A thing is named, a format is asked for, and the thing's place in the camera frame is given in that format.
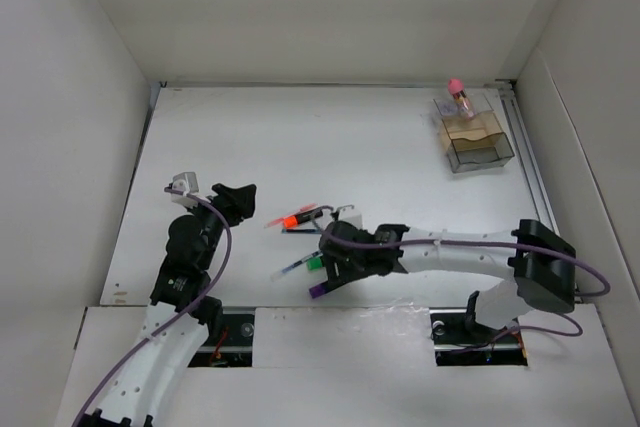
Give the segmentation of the purple highlighter marker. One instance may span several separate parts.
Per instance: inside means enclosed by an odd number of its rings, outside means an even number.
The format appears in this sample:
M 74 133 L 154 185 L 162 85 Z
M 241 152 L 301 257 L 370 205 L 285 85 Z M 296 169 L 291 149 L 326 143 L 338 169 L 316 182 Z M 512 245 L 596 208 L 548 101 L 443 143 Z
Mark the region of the purple highlighter marker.
M 322 297 L 324 295 L 326 295 L 327 293 L 330 292 L 330 288 L 328 287 L 328 285 L 326 283 L 320 283 L 317 285 L 314 285 L 312 287 L 310 287 L 308 289 L 309 291 L 309 295 L 311 296 L 312 299 L 317 299 L 319 297 Z

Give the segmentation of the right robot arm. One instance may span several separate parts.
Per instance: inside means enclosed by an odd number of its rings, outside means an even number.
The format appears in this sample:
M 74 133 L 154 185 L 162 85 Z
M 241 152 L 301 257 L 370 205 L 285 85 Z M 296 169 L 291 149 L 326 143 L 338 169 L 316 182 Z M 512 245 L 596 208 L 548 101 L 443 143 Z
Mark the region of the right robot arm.
M 310 288 L 312 298 L 390 274 L 443 271 L 496 278 L 495 286 L 470 295 L 462 316 L 465 334 L 476 341 L 531 311 L 560 315 L 575 308 L 575 251 L 538 221 L 489 234 L 428 232 L 404 224 L 381 224 L 369 232 L 334 221 L 318 248 L 327 278 Z

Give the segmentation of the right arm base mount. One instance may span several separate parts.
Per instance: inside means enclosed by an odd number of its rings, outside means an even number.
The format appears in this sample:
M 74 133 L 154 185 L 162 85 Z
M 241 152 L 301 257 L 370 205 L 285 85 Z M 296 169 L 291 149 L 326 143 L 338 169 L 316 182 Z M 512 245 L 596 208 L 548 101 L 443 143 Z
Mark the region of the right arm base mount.
M 479 292 L 472 293 L 465 308 L 430 310 L 431 339 L 438 367 L 527 366 L 519 333 L 492 329 L 476 322 Z

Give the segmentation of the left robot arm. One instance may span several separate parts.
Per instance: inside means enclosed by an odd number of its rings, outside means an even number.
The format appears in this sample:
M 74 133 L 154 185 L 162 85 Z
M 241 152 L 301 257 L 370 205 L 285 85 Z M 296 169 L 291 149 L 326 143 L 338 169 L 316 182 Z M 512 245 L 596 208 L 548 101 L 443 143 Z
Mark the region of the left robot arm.
M 135 344 L 89 395 L 76 426 L 158 426 L 201 346 L 224 335 L 223 307 L 209 292 L 209 268 L 231 230 L 255 213 L 257 187 L 215 184 L 198 193 L 195 175 L 176 175 L 165 191 L 185 208 L 168 228 L 161 263 Z

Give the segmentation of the green highlighter marker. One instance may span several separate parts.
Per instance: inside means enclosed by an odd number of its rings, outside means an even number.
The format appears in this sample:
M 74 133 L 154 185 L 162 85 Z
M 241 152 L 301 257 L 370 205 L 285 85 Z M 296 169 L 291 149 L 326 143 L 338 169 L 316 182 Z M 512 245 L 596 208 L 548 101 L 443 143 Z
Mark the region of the green highlighter marker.
M 314 257 L 306 262 L 307 269 L 312 272 L 324 268 L 324 260 L 322 257 Z

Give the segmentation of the orange highlighter marker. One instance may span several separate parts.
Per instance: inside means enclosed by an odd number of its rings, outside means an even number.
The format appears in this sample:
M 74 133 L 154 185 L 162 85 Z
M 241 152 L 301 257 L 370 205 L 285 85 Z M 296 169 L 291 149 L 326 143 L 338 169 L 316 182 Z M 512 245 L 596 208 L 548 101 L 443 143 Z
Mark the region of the orange highlighter marker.
M 300 225 L 310 223 L 313 219 L 321 217 L 323 212 L 318 209 L 310 209 L 297 212 L 293 215 L 284 217 L 282 219 L 282 226 L 284 229 L 294 229 Z

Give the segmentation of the pink cap lead tube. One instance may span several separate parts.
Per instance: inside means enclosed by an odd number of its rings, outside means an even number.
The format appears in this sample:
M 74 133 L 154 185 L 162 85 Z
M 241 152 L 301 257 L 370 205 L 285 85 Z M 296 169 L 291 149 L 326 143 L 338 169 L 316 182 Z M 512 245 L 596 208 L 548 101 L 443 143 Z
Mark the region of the pink cap lead tube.
M 463 82 L 457 78 L 450 78 L 447 88 L 458 107 L 459 115 L 466 119 L 473 118 L 476 112 L 470 98 L 466 94 Z

